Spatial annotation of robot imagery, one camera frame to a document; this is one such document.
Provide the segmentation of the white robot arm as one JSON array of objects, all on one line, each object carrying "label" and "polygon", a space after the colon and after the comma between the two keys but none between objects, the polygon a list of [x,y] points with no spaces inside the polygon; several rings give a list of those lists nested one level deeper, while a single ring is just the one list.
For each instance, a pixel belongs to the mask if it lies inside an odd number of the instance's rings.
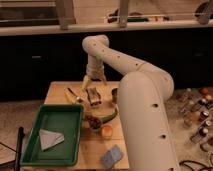
[{"label": "white robot arm", "polygon": [[105,81],[104,66],[123,75],[117,105],[131,171],[181,171],[171,138],[164,103],[174,82],[163,69],[109,47],[105,35],[88,36],[82,47],[88,54],[83,85]]}]

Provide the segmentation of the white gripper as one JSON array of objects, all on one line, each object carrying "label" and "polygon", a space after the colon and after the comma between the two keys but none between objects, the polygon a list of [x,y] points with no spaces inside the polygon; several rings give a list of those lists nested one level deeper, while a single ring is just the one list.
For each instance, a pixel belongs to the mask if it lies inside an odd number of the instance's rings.
[{"label": "white gripper", "polygon": [[87,75],[84,76],[83,81],[82,81],[82,89],[83,90],[86,90],[87,87],[90,85],[91,79],[101,80],[105,86],[107,85],[107,79],[104,75],[104,68],[103,67],[87,66],[86,67],[86,74]]}]

